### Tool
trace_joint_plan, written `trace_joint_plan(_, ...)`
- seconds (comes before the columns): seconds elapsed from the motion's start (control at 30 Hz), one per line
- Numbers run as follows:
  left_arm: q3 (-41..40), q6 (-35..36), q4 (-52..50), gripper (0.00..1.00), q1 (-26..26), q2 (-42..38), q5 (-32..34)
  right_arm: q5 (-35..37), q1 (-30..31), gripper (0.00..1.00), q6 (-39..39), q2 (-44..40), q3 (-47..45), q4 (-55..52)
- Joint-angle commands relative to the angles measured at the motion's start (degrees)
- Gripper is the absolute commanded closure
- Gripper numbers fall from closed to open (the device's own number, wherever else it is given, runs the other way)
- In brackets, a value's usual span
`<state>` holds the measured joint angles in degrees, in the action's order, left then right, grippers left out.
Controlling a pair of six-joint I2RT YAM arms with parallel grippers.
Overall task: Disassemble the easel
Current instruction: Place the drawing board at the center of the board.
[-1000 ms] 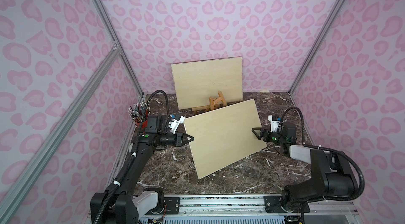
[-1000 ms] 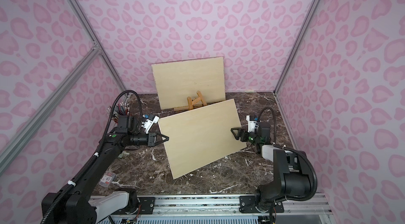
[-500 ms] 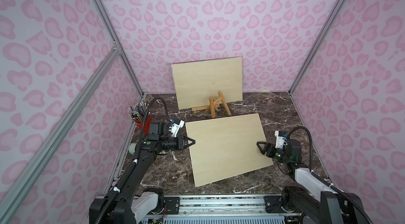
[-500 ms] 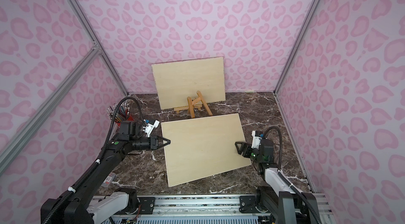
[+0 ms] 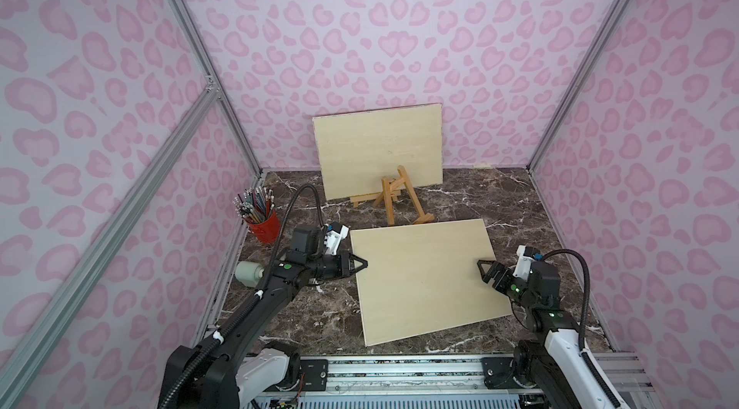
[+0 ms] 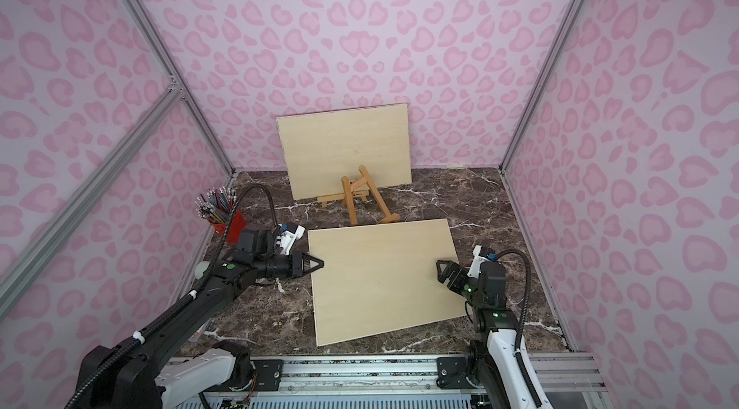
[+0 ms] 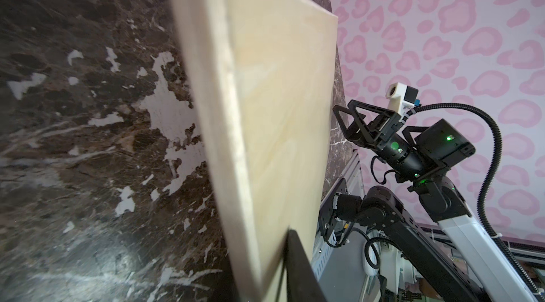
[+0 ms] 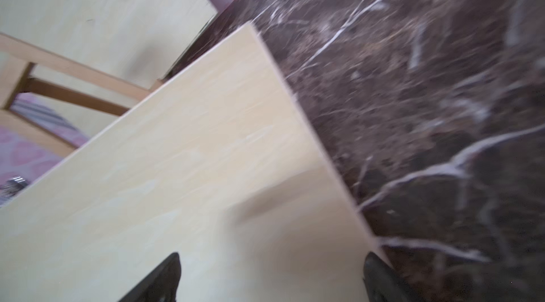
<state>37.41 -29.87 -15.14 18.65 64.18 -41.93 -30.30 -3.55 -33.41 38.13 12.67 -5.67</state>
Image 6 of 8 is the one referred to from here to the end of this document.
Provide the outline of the plywood board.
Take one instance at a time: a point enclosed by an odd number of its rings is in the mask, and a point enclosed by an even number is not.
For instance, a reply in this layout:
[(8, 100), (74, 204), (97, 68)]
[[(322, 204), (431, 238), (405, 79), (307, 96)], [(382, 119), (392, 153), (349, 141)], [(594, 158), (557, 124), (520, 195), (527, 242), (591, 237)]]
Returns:
[(464, 299), (437, 279), (455, 261), (448, 221), (418, 220), (308, 233), (316, 342), (328, 346), (463, 316)]
[(286, 116), (277, 127), (296, 200), (340, 193), (361, 166), (380, 188), (412, 181), (405, 104)]

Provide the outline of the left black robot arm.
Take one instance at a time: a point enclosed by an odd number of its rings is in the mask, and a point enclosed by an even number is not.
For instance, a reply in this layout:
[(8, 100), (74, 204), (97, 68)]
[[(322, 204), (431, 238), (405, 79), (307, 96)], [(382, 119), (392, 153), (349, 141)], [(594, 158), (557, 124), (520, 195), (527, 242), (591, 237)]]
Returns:
[(163, 408), (169, 391), (157, 378), (194, 332), (259, 279), (313, 274), (323, 260), (284, 250), (279, 240), (292, 226), (246, 227), (223, 259), (210, 262), (198, 286), (153, 322), (115, 347), (96, 347), (83, 359), (67, 408)]

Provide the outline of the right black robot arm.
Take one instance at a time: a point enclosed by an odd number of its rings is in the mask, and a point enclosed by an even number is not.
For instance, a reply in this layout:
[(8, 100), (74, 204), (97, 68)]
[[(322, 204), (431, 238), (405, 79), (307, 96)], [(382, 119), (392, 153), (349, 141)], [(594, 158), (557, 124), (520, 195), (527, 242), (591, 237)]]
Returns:
[[(502, 259), (518, 257), (525, 269), (525, 287), (520, 312), (507, 305), (507, 272)], [(437, 279), (452, 293), (465, 299), (465, 311), (478, 340), (470, 341), (464, 362), (437, 360), (436, 386), (443, 390), (465, 385), (481, 388), (492, 408), (550, 408), (525, 346), (532, 268), (528, 256), (519, 249), (490, 251), (475, 247), (468, 268), (450, 260), (436, 262)]]

